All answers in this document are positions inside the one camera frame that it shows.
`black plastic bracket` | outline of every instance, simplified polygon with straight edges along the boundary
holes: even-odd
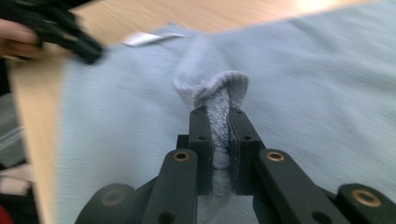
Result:
[[[287,153],[262,150],[256,167],[282,223],[349,223]]]
[[[252,195],[257,179],[254,161],[265,145],[242,110],[230,109],[230,162],[233,191],[236,195]]]
[[[169,152],[148,200],[142,224],[196,223],[197,156],[188,149]]]
[[[352,223],[396,223],[396,205],[379,191],[361,184],[341,186],[335,204]]]
[[[111,184],[99,189],[80,212],[76,224],[131,224],[134,189],[124,184]]]
[[[201,106],[190,112],[189,147],[198,156],[198,194],[208,195],[212,190],[212,161],[209,121],[206,107]]]

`human hand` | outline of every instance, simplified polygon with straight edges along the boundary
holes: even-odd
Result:
[[[37,58],[41,53],[37,43],[38,37],[31,29],[13,21],[0,20],[0,57]]]

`black object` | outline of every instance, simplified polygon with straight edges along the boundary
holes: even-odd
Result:
[[[95,194],[79,214],[77,224],[196,223],[197,189],[203,194],[210,191],[211,178],[206,175],[211,174],[208,161],[212,161],[213,150],[205,107],[193,110],[190,122],[190,134],[177,138],[177,148],[181,149],[168,153],[158,177],[129,197],[128,220],[120,222],[113,218],[107,219],[108,222],[95,222],[96,219],[86,219],[92,213],[118,216],[119,212],[110,215],[90,209],[98,206]],[[375,189],[349,184],[342,186],[337,195],[332,195],[318,188],[291,156],[265,148],[242,110],[231,109],[229,127],[233,191],[237,195],[253,195],[253,208],[259,223],[396,223],[395,203]]]
[[[7,210],[15,224],[38,224],[32,187],[27,190],[26,194],[26,196],[21,196],[0,193],[0,204]]]
[[[73,50],[85,63],[94,63],[102,56],[102,46],[82,32],[76,16],[69,11],[79,3],[65,0],[1,0],[0,17],[24,24],[36,32],[41,42],[58,44]]]
[[[9,92],[6,61],[0,58],[0,96]]]
[[[85,216],[76,223],[128,223],[133,197],[134,189],[128,185],[108,185],[93,195],[92,202],[82,210]]]

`light blue cloth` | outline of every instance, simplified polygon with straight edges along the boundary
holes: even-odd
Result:
[[[287,151],[317,185],[362,183],[396,202],[396,2],[221,34],[157,32],[167,33],[186,37],[67,66],[57,223],[74,222],[104,185],[138,188],[156,176],[194,102],[224,88],[265,145]],[[233,82],[244,74],[246,96]],[[232,197],[216,223],[257,223],[251,198]]]

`wooden table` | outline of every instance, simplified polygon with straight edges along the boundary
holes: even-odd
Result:
[[[103,0],[75,9],[80,23],[107,45],[120,43],[134,31],[150,32],[168,22],[218,32],[344,7],[368,0]],[[62,93],[64,55],[55,46],[29,63],[18,63],[10,80],[25,145],[35,174],[41,223],[54,221],[58,109]]]

